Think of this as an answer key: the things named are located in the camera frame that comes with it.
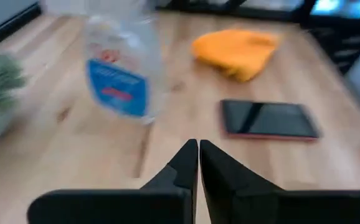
table surface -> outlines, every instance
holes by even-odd
[[[117,123],[92,100],[83,18],[41,16],[0,44],[28,79],[16,92],[21,103],[12,127],[0,138],[0,223],[25,223],[32,199],[50,190],[141,187],[190,138],[211,140],[284,189],[360,189],[360,107],[307,34],[277,22],[158,17],[169,93],[145,130]],[[190,53],[200,35],[230,27],[285,37],[251,82],[225,79]],[[227,139],[217,110],[224,98],[305,104],[324,136],[311,143]],[[197,223],[209,223],[201,181]]]

black plastic part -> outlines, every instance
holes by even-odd
[[[41,14],[42,10],[37,2],[0,24],[0,42]]]
[[[286,191],[202,140],[201,171],[213,224],[360,223],[360,190]]]
[[[139,190],[58,190],[28,209],[30,224],[195,223],[198,145],[195,139]]]

clear plastic bottle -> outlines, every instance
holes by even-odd
[[[158,36],[146,0],[89,0],[86,66],[98,102],[121,117],[152,122],[163,104]]]

yellow cloth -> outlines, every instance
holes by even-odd
[[[278,43],[272,34],[234,29],[203,35],[192,49],[196,58],[223,68],[225,76],[246,82],[264,68]]]

wood grain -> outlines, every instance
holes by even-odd
[[[28,78],[0,138],[0,223],[26,223],[29,203],[49,190],[141,187],[189,138],[211,140],[285,189],[360,189],[360,107],[309,36],[293,24],[178,13],[158,14],[157,27],[168,98],[148,130],[121,124],[90,96],[82,18],[41,16],[0,44]],[[195,38],[230,27],[284,36],[251,82],[225,79],[191,55]],[[323,138],[227,139],[217,110],[224,98],[303,103]],[[197,223],[209,223],[199,187]]]

